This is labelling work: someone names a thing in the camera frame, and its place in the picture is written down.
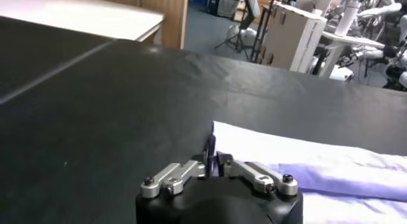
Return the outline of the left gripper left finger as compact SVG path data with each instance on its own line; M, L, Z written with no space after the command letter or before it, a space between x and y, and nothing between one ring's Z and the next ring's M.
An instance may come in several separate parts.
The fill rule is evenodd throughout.
M170 163L154 176L146 177L141 184L141 197L155 199L162 190L179 195L191 178L205 178L212 169L212 134L205 141L203 152L193 155L185 163Z

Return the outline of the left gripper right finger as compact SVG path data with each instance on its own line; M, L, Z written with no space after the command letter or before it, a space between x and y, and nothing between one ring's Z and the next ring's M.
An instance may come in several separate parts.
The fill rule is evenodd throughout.
M280 174L260 162L235 160L232 155L215 153L212 156L212 182L216 195L247 197L295 197L298 182L291 174Z

